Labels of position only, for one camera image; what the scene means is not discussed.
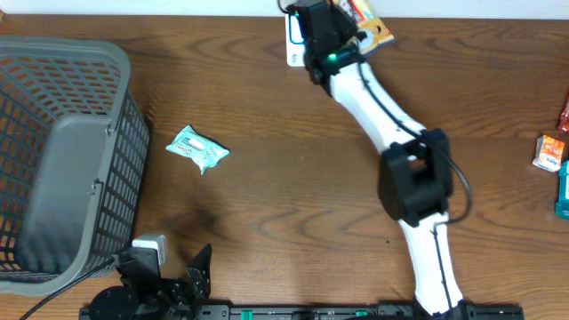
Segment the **green connector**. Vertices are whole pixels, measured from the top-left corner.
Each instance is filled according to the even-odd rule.
[[[241,311],[241,320],[252,320],[252,311]]]

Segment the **white sticker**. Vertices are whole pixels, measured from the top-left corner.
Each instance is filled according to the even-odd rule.
[[[298,18],[295,15],[284,16],[286,33],[286,62],[291,67],[304,67],[304,39]]]
[[[204,144],[194,138],[190,139],[188,144],[198,151],[203,151],[205,149]]]

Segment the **teal object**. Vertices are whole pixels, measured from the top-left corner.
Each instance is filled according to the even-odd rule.
[[[562,219],[569,220],[569,164],[565,161],[559,170],[559,201],[555,205],[555,213]]]
[[[197,134],[191,126],[187,126],[176,136],[166,150],[194,160],[199,170],[204,174],[205,169],[213,168],[229,150],[217,143]]]
[[[241,320],[252,320],[252,311],[242,311]]]

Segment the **orange box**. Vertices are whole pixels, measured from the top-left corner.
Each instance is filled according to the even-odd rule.
[[[563,156],[563,141],[555,140],[550,136],[543,135],[537,139],[537,149],[533,165],[550,172],[561,169],[561,157]]]

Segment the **white card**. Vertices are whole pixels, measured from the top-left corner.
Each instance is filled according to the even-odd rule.
[[[302,39],[297,17],[286,14],[284,26],[286,29],[286,62],[291,67],[304,67],[304,39]]]

